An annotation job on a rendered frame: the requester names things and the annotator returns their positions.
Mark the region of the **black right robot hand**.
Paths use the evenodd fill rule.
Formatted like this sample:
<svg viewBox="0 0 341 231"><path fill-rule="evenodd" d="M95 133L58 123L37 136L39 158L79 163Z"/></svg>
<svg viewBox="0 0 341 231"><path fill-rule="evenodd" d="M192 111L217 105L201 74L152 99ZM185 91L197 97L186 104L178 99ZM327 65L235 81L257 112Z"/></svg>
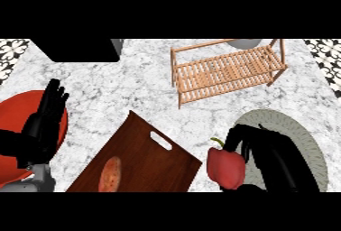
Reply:
<svg viewBox="0 0 341 231"><path fill-rule="evenodd" d="M319 185L307 161L293 139L279 132L237 124L229 129L223 149L234 152L241 146L241 157L250 157L262 172L271 193L319 193Z"/></svg>

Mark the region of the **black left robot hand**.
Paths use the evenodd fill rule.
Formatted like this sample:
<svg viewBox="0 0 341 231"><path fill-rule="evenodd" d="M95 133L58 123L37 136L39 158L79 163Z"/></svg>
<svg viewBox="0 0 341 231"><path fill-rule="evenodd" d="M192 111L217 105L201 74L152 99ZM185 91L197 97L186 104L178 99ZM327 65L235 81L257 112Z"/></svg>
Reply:
<svg viewBox="0 0 341 231"><path fill-rule="evenodd" d="M28 116L20 133L0 129L0 154L17 158L18 168L48 164L58 151L58 140L65 102L61 81L48 83L37 111Z"/></svg>

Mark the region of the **red bell pepper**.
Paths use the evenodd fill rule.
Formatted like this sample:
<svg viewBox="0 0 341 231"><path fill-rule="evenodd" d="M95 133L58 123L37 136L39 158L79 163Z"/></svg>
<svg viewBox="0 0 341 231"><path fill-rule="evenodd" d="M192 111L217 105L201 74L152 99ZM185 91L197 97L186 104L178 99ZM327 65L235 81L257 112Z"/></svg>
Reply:
<svg viewBox="0 0 341 231"><path fill-rule="evenodd" d="M245 161L241 154L212 147L207 158L207 173L222 190L237 190L245 179Z"/></svg>

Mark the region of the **grey oval placemat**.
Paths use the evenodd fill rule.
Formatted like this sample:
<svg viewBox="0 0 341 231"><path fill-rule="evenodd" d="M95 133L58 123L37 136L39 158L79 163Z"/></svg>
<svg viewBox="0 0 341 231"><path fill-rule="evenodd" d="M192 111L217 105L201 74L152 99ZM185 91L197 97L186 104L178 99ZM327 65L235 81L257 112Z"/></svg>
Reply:
<svg viewBox="0 0 341 231"><path fill-rule="evenodd" d="M279 132L293 139L312 170L319 190L325 192L328 190L330 179L324 153L313 136L300 123L276 110L254 109L240 117L235 124L248 125L256 128L262 125L268 130Z"/></svg>

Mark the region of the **wooden tiered shelf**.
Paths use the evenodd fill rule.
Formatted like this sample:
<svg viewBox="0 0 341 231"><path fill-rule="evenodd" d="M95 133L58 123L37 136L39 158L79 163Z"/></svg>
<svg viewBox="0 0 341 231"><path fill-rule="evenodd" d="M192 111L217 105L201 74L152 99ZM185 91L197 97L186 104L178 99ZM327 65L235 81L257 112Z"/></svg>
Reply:
<svg viewBox="0 0 341 231"><path fill-rule="evenodd" d="M235 41L222 39L170 49L172 85L178 88L179 106L263 84L271 86L288 69L284 39L274 39L268 46L178 63L178 52Z"/></svg>

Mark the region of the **red round plate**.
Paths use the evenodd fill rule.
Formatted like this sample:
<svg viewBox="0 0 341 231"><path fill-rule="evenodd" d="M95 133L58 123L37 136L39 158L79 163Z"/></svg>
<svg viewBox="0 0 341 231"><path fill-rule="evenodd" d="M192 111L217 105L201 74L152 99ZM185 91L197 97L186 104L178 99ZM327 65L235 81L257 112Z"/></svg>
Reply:
<svg viewBox="0 0 341 231"><path fill-rule="evenodd" d="M0 129L12 132L23 130L28 116L37 111L43 90L31 90L20 93L0 103ZM33 166L18 168L15 157L0 153L0 188L11 182L28 180L34 177Z"/></svg>

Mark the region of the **orange sweet potato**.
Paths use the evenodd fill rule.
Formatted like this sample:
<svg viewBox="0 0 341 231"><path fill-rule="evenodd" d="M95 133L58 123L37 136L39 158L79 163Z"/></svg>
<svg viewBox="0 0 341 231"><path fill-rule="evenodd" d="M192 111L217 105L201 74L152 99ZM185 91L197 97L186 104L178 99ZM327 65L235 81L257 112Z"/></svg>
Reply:
<svg viewBox="0 0 341 231"><path fill-rule="evenodd" d="M117 192L121 180L121 160L114 156L102 169L99 192Z"/></svg>

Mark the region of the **dark wooden cutting board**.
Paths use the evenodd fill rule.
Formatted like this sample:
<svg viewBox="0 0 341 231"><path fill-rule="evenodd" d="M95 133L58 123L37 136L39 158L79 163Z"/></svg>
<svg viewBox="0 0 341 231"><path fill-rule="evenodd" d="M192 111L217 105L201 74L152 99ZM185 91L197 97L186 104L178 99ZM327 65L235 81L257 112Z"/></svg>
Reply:
<svg viewBox="0 0 341 231"><path fill-rule="evenodd" d="M188 192L201 161L133 111L68 192L99 191L102 169L114 156L121 160L119 192Z"/></svg>

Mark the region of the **black appliance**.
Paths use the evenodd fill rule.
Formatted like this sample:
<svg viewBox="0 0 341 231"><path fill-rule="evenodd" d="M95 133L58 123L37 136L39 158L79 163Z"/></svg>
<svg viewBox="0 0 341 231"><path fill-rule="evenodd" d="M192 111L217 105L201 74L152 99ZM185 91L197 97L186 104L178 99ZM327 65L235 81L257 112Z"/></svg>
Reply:
<svg viewBox="0 0 341 231"><path fill-rule="evenodd" d="M119 62L123 39L33 39L55 62Z"/></svg>

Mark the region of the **grey round bowl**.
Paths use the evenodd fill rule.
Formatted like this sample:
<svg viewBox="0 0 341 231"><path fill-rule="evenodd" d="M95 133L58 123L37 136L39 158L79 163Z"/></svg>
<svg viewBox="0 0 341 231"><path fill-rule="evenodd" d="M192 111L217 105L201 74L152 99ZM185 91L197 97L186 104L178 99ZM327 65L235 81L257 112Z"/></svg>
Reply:
<svg viewBox="0 0 341 231"><path fill-rule="evenodd" d="M248 50L253 49L262 42L262 39L237 39L228 44L237 49Z"/></svg>

